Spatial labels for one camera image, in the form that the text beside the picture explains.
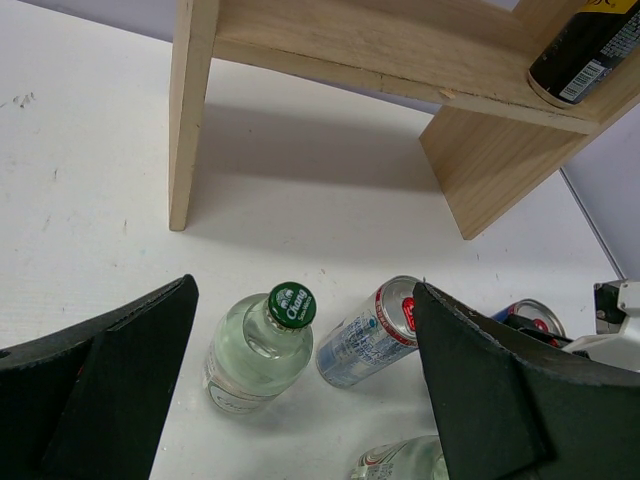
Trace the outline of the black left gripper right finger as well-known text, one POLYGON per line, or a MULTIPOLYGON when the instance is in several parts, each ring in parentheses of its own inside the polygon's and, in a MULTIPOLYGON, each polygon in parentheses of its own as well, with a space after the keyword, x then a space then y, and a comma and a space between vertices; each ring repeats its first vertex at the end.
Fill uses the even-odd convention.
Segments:
POLYGON ((413 316, 452 479, 636 479, 639 376, 419 282, 413 316))

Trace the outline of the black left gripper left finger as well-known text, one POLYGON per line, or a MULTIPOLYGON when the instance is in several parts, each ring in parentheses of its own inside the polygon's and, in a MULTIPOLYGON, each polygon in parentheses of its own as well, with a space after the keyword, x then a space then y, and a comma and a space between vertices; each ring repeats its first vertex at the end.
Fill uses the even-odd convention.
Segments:
POLYGON ((2 348, 2 478, 148 478, 198 298, 195 279, 184 275, 2 348))

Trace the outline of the clear glass bottle front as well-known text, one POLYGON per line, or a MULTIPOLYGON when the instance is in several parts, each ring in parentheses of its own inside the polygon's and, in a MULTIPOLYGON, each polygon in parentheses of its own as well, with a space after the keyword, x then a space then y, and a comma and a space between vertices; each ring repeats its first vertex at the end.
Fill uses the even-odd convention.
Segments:
POLYGON ((363 453, 349 474, 357 480, 448 480, 437 435, 382 445, 363 453))

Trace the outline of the clear glass bottle green cap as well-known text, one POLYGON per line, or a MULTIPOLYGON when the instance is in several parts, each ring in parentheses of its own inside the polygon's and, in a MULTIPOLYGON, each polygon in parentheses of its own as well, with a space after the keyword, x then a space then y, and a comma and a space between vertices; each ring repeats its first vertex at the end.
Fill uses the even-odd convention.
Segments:
POLYGON ((313 351, 317 303, 287 281, 236 302, 218 323, 204 364, 204 387, 232 414, 266 407, 300 377, 313 351))

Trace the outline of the black can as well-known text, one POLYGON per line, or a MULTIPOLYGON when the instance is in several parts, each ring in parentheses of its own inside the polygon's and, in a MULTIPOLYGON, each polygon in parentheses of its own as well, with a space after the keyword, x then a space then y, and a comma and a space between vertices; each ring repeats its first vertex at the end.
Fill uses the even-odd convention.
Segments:
POLYGON ((528 83, 558 108, 581 103, 639 45, 637 1, 587 1, 528 70, 528 83))

